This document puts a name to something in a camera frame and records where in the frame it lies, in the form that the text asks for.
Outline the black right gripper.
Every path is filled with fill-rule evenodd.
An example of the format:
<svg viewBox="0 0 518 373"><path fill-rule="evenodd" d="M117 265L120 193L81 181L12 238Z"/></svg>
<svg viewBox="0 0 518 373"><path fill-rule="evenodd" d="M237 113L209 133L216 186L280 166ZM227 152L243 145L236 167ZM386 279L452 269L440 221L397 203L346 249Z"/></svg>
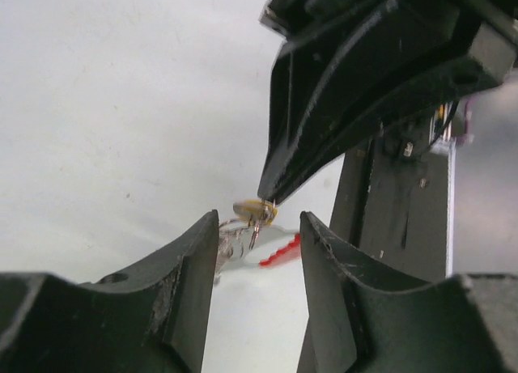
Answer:
<svg viewBox="0 0 518 373"><path fill-rule="evenodd" d="M363 139L503 82L517 57L517 0L480 0L501 23L451 2L477 1L269 0L261 23L285 41L260 198L286 199Z"/></svg>

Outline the yellow tag key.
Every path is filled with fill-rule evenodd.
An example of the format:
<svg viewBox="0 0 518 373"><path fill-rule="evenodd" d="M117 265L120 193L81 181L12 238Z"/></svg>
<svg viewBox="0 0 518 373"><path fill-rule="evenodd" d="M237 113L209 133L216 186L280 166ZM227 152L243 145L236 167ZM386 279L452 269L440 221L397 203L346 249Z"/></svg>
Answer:
<svg viewBox="0 0 518 373"><path fill-rule="evenodd" d="M274 202L265 200L245 200L233 204L233 211L238 219L253 228L252 238L248 246L253 250L263 227L269 226L277 216L278 209Z"/></svg>

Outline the red-handled metal key organizer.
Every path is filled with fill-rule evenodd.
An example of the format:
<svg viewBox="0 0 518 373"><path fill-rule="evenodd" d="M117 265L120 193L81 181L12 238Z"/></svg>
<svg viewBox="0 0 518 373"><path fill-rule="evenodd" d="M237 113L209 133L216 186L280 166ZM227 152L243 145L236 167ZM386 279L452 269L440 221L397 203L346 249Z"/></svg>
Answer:
<svg viewBox="0 0 518 373"><path fill-rule="evenodd" d="M269 225L256 231L244 221L231 219L219 225L219 246L214 286L222 273L238 269L272 269L300 257L300 234Z"/></svg>

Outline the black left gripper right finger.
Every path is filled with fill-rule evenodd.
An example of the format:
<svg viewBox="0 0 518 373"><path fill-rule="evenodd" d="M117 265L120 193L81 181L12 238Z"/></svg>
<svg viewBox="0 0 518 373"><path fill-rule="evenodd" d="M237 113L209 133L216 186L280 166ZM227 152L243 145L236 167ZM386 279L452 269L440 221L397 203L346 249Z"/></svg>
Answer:
<svg viewBox="0 0 518 373"><path fill-rule="evenodd" d="M514 372L517 278L456 274L425 282L300 216L319 372Z"/></svg>

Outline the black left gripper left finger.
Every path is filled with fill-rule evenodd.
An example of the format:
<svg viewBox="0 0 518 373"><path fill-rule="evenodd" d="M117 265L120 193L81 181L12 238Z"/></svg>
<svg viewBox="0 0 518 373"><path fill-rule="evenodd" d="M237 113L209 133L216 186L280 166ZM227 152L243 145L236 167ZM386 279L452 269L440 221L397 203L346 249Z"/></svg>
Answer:
<svg viewBox="0 0 518 373"><path fill-rule="evenodd" d="M199 372L219 216L96 283L1 276L4 372Z"/></svg>

